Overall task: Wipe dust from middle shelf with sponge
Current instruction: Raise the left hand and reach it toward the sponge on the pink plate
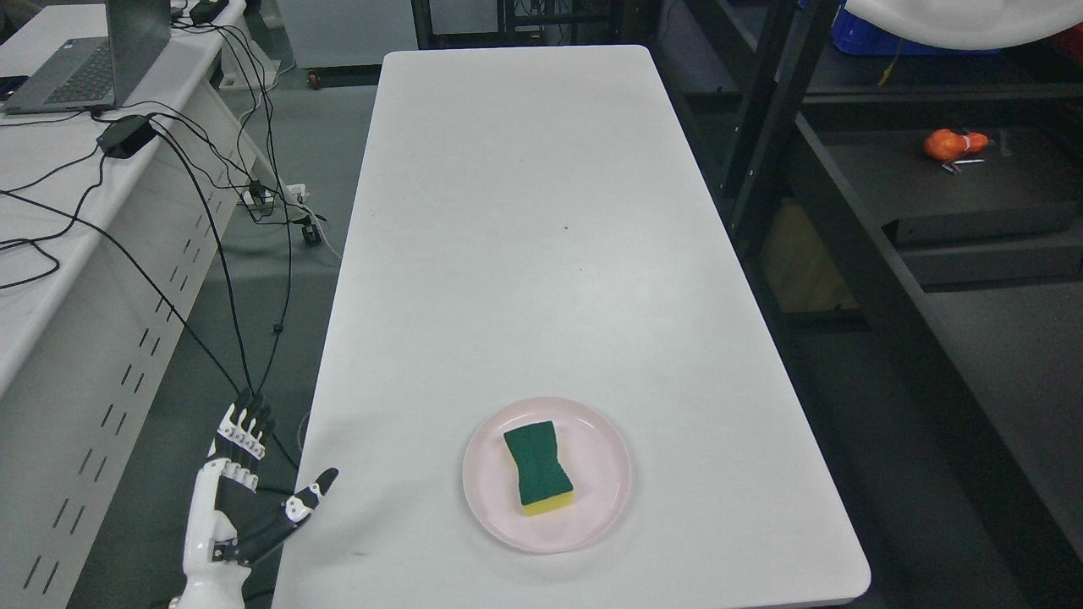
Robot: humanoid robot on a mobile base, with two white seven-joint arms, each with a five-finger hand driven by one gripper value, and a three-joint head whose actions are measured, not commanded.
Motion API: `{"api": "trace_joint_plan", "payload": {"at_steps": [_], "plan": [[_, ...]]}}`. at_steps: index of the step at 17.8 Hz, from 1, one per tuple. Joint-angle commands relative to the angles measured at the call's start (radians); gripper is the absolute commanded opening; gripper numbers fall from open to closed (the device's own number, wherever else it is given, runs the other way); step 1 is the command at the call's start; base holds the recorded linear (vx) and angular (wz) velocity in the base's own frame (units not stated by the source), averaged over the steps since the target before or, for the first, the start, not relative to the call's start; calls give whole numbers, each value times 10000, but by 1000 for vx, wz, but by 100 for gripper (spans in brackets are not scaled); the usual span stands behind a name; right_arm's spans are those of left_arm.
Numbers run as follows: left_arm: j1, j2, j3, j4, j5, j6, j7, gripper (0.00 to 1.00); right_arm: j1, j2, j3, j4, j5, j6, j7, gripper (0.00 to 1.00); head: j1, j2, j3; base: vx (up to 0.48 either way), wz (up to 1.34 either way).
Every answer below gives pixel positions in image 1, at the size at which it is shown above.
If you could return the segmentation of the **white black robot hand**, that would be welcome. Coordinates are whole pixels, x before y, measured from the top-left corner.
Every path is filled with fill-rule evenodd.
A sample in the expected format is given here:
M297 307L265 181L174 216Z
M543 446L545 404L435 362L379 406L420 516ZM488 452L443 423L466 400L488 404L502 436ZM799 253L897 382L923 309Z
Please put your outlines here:
M217 424L190 498L184 589L170 608L244 608L243 585L255 563L306 524L332 488L339 470L327 468L309 485L287 493L255 529L244 531L233 523L223 493L258 493L258 469L274 426L263 397L248 388L239 391Z

